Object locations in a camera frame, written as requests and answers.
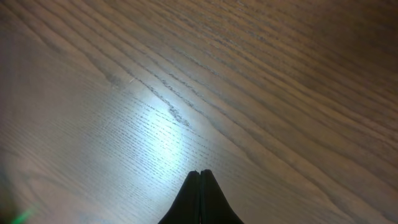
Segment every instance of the black device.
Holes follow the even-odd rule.
[[[229,206],[211,170],[188,173],[159,224],[242,224]]]

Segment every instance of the wood grain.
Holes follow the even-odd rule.
[[[31,223],[157,223],[212,169],[245,223],[398,223],[398,4],[0,1]]]

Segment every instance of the green light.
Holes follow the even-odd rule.
[[[32,216],[33,214],[33,209],[30,208],[28,210],[26,210],[24,213],[22,213],[20,216],[18,216],[16,219],[14,219],[11,224],[21,224],[26,222],[26,220]]]

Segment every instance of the black object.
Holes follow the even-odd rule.
[[[189,172],[159,224],[243,224],[229,206],[211,170]]]

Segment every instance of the wooden table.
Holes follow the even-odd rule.
[[[0,159],[29,223],[398,223],[398,2],[3,0]]]

